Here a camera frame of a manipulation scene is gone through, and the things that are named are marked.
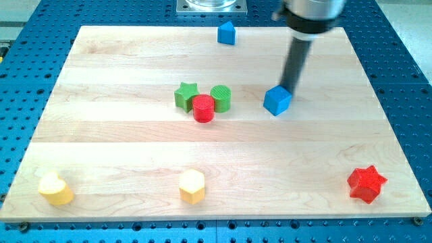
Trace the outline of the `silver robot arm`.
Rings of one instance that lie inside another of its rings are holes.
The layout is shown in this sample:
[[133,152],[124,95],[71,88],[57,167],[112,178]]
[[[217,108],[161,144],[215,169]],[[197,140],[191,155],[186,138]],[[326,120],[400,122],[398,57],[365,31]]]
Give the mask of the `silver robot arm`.
[[294,94],[309,49],[318,35],[336,26],[346,0],[282,0],[271,19],[284,17],[292,40],[279,85]]

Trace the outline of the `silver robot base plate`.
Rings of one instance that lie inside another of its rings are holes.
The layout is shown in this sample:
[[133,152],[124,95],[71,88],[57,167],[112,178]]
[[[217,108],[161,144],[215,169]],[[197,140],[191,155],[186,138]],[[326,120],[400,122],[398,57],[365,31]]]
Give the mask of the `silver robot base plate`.
[[178,16],[247,14],[246,0],[177,0]]

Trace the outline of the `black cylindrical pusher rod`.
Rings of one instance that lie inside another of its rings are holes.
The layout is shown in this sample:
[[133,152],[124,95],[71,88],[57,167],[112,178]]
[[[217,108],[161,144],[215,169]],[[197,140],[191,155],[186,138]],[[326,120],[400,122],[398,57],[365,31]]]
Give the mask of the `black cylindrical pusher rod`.
[[293,37],[290,43],[279,85],[291,95],[296,91],[311,44],[311,40],[300,40],[296,37]]

